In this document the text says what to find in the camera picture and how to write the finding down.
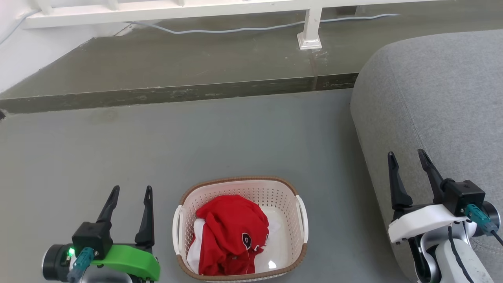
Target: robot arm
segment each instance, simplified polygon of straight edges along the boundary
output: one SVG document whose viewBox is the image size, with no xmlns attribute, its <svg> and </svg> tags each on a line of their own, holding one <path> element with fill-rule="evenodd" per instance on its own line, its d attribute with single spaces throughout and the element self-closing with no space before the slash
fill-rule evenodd
<svg viewBox="0 0 503 283">
<path fill-rule="evenodd" d="M 391 242 L 409 244 L 419 282 L 492 282 L 469 238 L 497 236 L 498 212 L 484 201 L 485 192 L 473 182 L 443 179 L 426 152 L 419 150 L 418 154 L 430 180 L 433 203 L 412 204 L 400 179 L 396 157 L 390 152 L 388 169 L 395 210 L 388 229 Z"/>
<path fill-rule="evenodd" d="M 154 245 L 152 187 L 148 186 L 145 209 L 134 244 L 114 244 L 110 237 L 112 212 L 117 206 L 115 186 L 95 223 L 84 222 L 72 243 L 53 245 L 44 255 L 42 274 L 46 280 L 70 283 L 142 283 L 159 280 L 160 265 L 152 254 Z"/>
</svg>

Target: white railing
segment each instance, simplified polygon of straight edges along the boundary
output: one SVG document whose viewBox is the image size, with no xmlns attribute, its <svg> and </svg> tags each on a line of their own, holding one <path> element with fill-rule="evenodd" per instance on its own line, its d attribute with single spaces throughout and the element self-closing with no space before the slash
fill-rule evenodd
<svg viewBox="0 0 503 283">
<path fill-rule="evenodd" d="M 120 2 L 103 0 L 98 5 L 53 7 L 50 0 L 35 0 L 41 12 L 28 17 L 24 28 L 60 27 L 306 10 L 304 31 L 298 35 L 301 49 L 321 48 L 318 37 L 321 10 L 325 7 L 359 6 L 430 0 L 156 0 Z"/>
</svg>

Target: teal cable connector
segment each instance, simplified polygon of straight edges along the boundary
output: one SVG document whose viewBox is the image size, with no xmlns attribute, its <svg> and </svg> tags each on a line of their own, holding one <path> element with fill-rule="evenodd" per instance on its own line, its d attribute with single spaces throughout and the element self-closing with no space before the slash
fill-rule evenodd
<svg viewBox="0 0 503 283">
<path fill-rule="evenodd" d="M 470 218 L 473 222 L 477 223 L 477 225 L 484 231 L 487 236 L 491 236 L 491 231 L 497 231 L 498 227 L 496 224 L 491 222 L 489 216 L 487 216 L 480 208 L 475 206 L 474 204 L 469 204 L 465 208 L 465 215 Z"/>
<path fill-rule="evenodd" d="M 85 270 L 91 265 L 91 261 L 94 260 L 94 250 L 90 247 L 82 249 L 77 259 L 73 263 L 72 270 L 68 273 L 66 278 L 69 283 L 77 283 Z"/>
</svg>

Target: power cord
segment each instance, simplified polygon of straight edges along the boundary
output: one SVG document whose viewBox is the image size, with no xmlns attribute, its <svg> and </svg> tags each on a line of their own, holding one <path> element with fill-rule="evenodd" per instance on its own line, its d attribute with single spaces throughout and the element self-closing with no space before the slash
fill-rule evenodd
<svg viewBox="0 0 503 283">
<path fill-rule="evenodd" d="M 491 234 L 498 240 L 498 242 L 503 246 L 503 240 L 498 236 L 495 230 L 491 231 Z"/>
<path fill-rule="evenodd" d="M 349 20 L 374 20 L 374 19 L 378 19 L 378 18 L 382 18 L 382 17 L 391 17 L 391 16 L 400 16 L 400 14 L 382 14 L 382 15 L 377 15 L 377 16 L 372 16 L 372 17 L 347 17 L 347 18 L 327 19 L 327 20 L 321 20 L 320 23 L 331 23 L 331 22 L 349 21 Z M 301 25 L 301 24 L 305 23 L 305 21 L 296 22 L 296 23 L 287 24 L 287 25 L 274 26 L 274 27 L 265 27 L 265 28 L 240 28 L 240 29 L 233 29 L 233 30 L 187 30 L 187 31 L 173 31 L 173 30 L 170 30 L 167 28 L 163 28 L 163 27 L 160 27 L 157 25 L 152 25 L 152 24 L 148 24 L 148 23 L 144 23 L 144 22 L 124 22 L 124 23 L 151 27 L 151 28 L 159 29 L 159 30 L 166 31 L 166 32 L 169 32 L 172 34 L 187 34 L 187 33 L 218 34 L 218 33 L 232 33 L 232 32 L 240 32 L 240 31 L 268 31 L 268 30 L 282 29 L 282 28 L 288 28 L 288 27 Z"/>
<path fill-rule="evenodd" d="M 0 45 L 2 43 L 4 43 L 17 29 L 18 27 L 23 23 L 23 21 L 31 16 L 31 15 L 34 15 L 36 13 L 40 12 L 40 10 L 34 10 L 34 11 L 31 11 L 31 12 L 28 12 L 24 15 L 21 16 L 21 18 L 17 21 L 17 23 L 13 26 L 13 28 L 11 28 L 6 34 L 5 36 L 2 36 L 1 39 L 0 39 Z"/>
<path fill-rule="evenodd" d="M 4 43 L 16 30 L 17 28 L 23 23 L 23 21 L 36 13 L 38 13 L 40 10 L 34 10 L 31 12 L 28 12 L 24 14 L 14 25 L 14 27 L 8 31 L 3 37 L 0 39 L 0 45 Z M 348 21 L 348 20 L 374 20 L 382 17 L 390 17 L 390 16 L 400 16 L 399 14 L 382 14 L 382 15 L 377 15 L 377 16 L 372 16 L 372 17 L 348 17 L 348 18 L 336 18 L 336 19 L 328 19 L 328 20 L 321 20 L 321 23 L 331 23 L 331 22 L 339 22 L 339 21 Z M 147 26 L 151 28 L 156 28 L 160 29 L 172 34 L 187 34 L 187 33 L 232 33 L 232 32 L 239 32 L 239 31 L 268 31 L 268 30 L 274 30 L 274 29 L 281 29 L 281 28 L 287 28 L 287 27 L 293 27 L 296 25 L 300 25 L 305 23 L 305 21 L 302 22 L 297 22 L 297 23 L 292 23 L 292 24 L 287 24 L 287 25 L 281 25 L 281 26 L 274 26 L 274 27 L 265 27 L 265 28 L 240 28 L 240 29 L 234 29 L 234 30 L 187 30 L 187 31 L 173 31 L 167 28 L 163 28 L 157 25 L 152 25 L 148 23 L 143 23 L 143 22 L 124 22 L 127 24 L 134 24 L 134 25 L 140 25 L 140 26 Z"/>
<path fill-rule="evenodd" d="M 465 275 L 465 277 L 468 280 L 468 282 L 473 283 L 472 278 L 468 274 L 468 271 L 466 271 L 466 268 L 465 268 L 463 262 L 461 261 L 461 257 L 459 256 L 459 253 L 456 250 L 456 245 L 454 244 L 454 239 L 452 238 L 452 226 L 449 226 L 447 228 L 447 230 L 448 230 L 448 233 L 449 233 L 449 242 L 451 242 L 452 253 L 454 254 L 454 257 L 456 258 L 456 261 L 458 262 L 458 265 L 461 268 L 461 270 L 463 271 L 463 274 Z"/>
</svg>

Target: gray cable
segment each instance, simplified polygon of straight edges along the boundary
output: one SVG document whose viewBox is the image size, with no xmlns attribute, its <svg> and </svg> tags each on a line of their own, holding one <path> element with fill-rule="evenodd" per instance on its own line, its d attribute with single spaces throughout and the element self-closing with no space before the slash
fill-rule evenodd
<svg viewBox="0 0 503 283">
<path fill-rule="evenodd" d="M 35 10 L 35 11 L 31 11 L 31 12 L 28 12 L 28 13 L 24 14 L 24 15 L 23 15 L 23 16 L 22 16 L 19 20 L 18 20 L 18 22 L 16 23 L 16 25 L 15 25 L 15 26 L 14 26 L 14 27 L 10 30 L 10 31 L 8 31 L 8 32 L 6 33 L 6 35 L 2 37 L 2 39 L 0 39 L 0 45 L 1 45 L 2 43 L 4 43 L 4 42 L 5 42 L 5 41 L 6 41 L 6 40 L 7 40 L 7 39 L 8 39 L 8 38 L 9 38 L 9 37 L 10 37 L 10 36 L 11 36 L 11 35 L 12 35 L 12 34 L 13 34 L 16 30 L 17 30 L 17 29 L 18 29 L 18 27 L 19 27 L 19 26 L 23 23 L 23 21 L 24 21 L 27 17 L 29 17 L 29 16 L 31 16 L 31 15 L 34 15 L 34 14 L 36 14 L 36 13 L 38 13 L 38 12 L 40 12 L 40 10 Z"/>
<path fill-rule="evenodd" d="M 331 23 L 331 22 L 338 22 L 338 21 L 348 21 L 348 20 L 374 20 L 377 18 L 382 18 L 382 17 L 390 17 L 390 16 L 400 16 L 399 14 L 382 14 L 382 15 L 377 15 L 377 16 L 372 16 L 372 17 L 348 17 L 348 18 L 337 18 L 337 19 L 328 19 L 328 20 L 321 20 L 321 23 Z M 239 31 L 268 31 L 268 30 L 274 30 L 274 29 L 281 29 L 281 28 L 288 28 L 288 27 L 293 27 L 296 25 L 301 25 L 305 23 L 305 21 L 302 22 L 297 22 L 293 24 L 287 24 L 287 25 L 281 25 L 281 26 L 274 26 L 274 27 L 265 27 L 265 28 L 240 28 L 240 29 L 235 29 L 235 30 L 187 30 L 187 31 L 173 31 L 167 28 L 163 28 L 157 25 L 152 25 L 144 22 L 125 22 L 128 24 L 134 24 L 134 25 L 140 25 L 140 26 L 146 26 L 146 27 L 151 27 L 151 28 L 156 28 L 160 29 L 162 31 L 166 31 L 172 34 L 187 34 L 187 33 L 232 33 L 232 32 L 239 32 Z"/>
<path fill-rule="evenodd" d="M 23 23 L 23 21 L 27 17 L 34 15 L 38 12 L 40 12 L 40 10 L 34 10 L 34 11 L 31 11 L 31 12 L 24 14 L 18 20 L 18 22 L 15 24 L 15 26 L 10 31 L 8 31 L 5 36 L 2 37 L 2 39 L 0 40 L 0 45 L 2 45 L 2 43 L 4 43 L 17 30 L 17 28 Z M 328 19 L 328 20 L 321 20 L 320 22 L 321 23 L 331 23 L 331 22 L 348 21 L 348 20 L 374 20 L 377 18 L 390 17 L 390 16 L 400 16 L 400 15 L 399 14 L 382 14 L 382 15 L 377 15 L 377 16 L 373 16 L 373 17 L 348 17 L 348 18 Z M 213 33 L 213 34 L 215 34 L 215 33 L 232 33 L 232 32 L 239 32 L 239 31 L 267 31 L 267 30 L 288 28 L 288 27 L 293 27 L 296 25 L 301 25 L 301 24 L 305 23 L 305 21 L 297 22 L 297 23 L 293 23 L 293 24 L 281 25 L 281 26 L 274 26 L 274 27 L 240 28 L 240 29 L 235 29 L 235 30 L 221 30 L 221 31 L 212 31 L 212 30 L 172 31 L 172 30 L 160 27 L 160 26 L 156 26 L 156 25 L 152 25 L 152 24 L 148 24 L 148 23 L 143 23 L 143 22 L 125 22 L 125 23 L 156 28 L 156 29 L 160 29 L 162 31 L 167 31 L 169 33 L 173 33 L 173 34 L 186 34 L 186 33 Z"/>
</svg>

